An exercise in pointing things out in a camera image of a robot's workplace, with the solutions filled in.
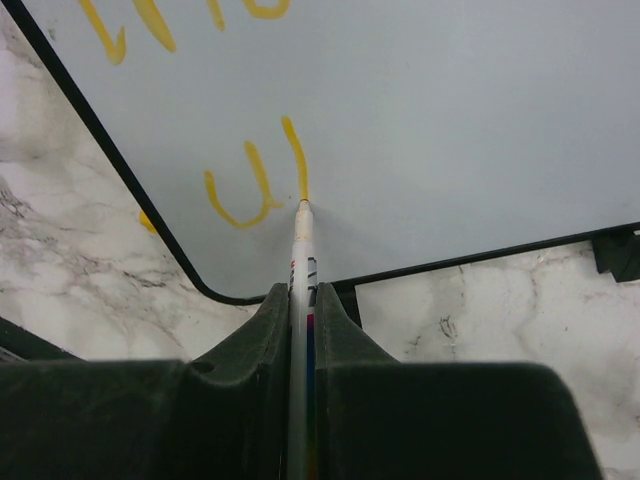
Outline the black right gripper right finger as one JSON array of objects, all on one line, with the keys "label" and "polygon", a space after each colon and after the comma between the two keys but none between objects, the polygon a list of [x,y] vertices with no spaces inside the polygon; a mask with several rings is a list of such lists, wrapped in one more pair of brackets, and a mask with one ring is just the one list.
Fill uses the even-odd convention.
[{"label": "black right gripper right finger", "polygon": [[315,319],[322,479],[598,479],[574,399],[534,363],[402,363],[321,284]]}]

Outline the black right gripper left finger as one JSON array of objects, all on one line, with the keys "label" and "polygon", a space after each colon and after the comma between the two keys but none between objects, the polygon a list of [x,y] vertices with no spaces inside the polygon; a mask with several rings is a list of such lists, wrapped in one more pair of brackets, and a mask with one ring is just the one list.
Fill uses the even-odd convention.
[{"label": "black right gripper left finger", "polygon": [[276,479],[289,299],[199,358],[49,360],[1,367],[5,479]]}]

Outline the white whiteboard with black frame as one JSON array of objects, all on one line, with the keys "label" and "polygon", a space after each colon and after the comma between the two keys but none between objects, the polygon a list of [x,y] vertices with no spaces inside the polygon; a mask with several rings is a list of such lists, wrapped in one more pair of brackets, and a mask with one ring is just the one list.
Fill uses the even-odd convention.
[{"label": "white whiteboard with black frame", "polygon": [[635,1],[9,1],[204,295],[361,284],[639,225]]}]

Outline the white whiteboard marker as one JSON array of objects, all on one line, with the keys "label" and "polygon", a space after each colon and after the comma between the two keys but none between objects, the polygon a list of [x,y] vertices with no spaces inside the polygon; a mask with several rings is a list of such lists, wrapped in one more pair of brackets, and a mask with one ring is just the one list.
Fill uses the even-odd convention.
[{"label": "white whiteboard marker", "polygon": [[287,431],[289,479],[315,477],[315,305],[317,260],[310,202],[299,204],[294,223],[289,282],[291,325]]}]

